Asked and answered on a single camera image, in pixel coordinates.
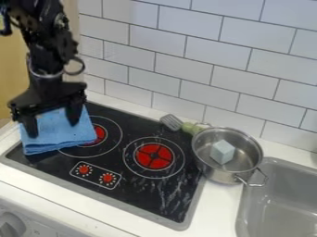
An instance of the toy stove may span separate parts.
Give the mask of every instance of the toy stove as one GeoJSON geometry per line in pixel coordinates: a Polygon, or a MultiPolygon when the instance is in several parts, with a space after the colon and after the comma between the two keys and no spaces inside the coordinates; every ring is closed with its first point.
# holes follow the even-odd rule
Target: toy stove
{"type": "Polygon", "coordinates": [[[23,155],[19,144],[4,163],[169,228],[186,229],[203,186],[191,136],[107,107],[88,104],[87,109],[97,134],[93,143],[36,156],[23,155]]]}

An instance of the wooden cabinet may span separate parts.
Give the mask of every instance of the wooden cabinet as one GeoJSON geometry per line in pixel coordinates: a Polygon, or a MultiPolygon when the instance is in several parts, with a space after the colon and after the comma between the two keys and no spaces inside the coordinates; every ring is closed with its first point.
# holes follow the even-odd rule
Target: wooden cabinet
{"type": "MultiPolygon", "coordinates": [[[[64,0],[62,2],[70,19],[75,39],[79,40],[77,0],[64,0]]],[[[14,34],[9,37],[0,37],[0,119],[9,118],[7,101],[25,91],[29,86],[25,64],[26,53],[27,47],[19,30],[15,30],[14,34]]],[[[69,69],[76,69],[76,65],[70,65],[69,69]]],[[[81,77],[65,77],[65,79],[77,81],[81,77]]]]}

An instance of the white countertop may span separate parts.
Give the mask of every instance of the white countertop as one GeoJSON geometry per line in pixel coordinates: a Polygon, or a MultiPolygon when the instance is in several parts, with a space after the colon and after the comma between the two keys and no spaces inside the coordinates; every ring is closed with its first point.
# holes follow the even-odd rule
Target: white countertop
{"type": "MultiPolygon", "coordinates": [[[[90,101],[140,116],[159,119],[166,114],[101,94],[91,92],[87,92],[87,94],[90,101]]],[[[16,127],[1,132],[0,154],[3,154],[18,140],[19,133],[16,127]]],[[[317,154],[262,139],[258,139],[258,141],[265,156],[273,156],[303,166],[317,168],[317,154]]],[[[85,231],[89,236],[235,237],[235,217],[242,188],[242,185],[225,186],[208,181],[199,199],[190,227],[186,231],[173,231],[144,218],[139,218],[0,164],[1,198],[10,199],[11,202],[23,205],[36,213],[62,221],[76,230],[85,231]]]]}

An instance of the black stovetop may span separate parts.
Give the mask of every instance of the black stovetop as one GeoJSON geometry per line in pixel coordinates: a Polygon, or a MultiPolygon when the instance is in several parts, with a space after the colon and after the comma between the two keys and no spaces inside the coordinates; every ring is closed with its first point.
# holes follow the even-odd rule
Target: black stovetop
{"type": "Polygon", "coordinates": [[[87,109],[95,143],[36,156],[23,155],[19,144],[6,158],[138,207],[136,215],[183,223],[201,178],[191,136],[111,108],[88,104],[87,109]]]}

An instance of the red knob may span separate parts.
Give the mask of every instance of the red knob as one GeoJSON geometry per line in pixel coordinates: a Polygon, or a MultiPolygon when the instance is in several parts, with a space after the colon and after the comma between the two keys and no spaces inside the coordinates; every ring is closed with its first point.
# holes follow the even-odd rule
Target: red knob
{"type": "Polygon", "coordinates": [[[89,168],[88,167],[80,167],[79,171],[81,174],[87,174],[89,172],[89,168]]]}
{"type": "Polygon", "coordinates": [[[104,174],[103,180],[104,182],[111,182],[113,180],[113,177],[110,174],[104,174]]]}

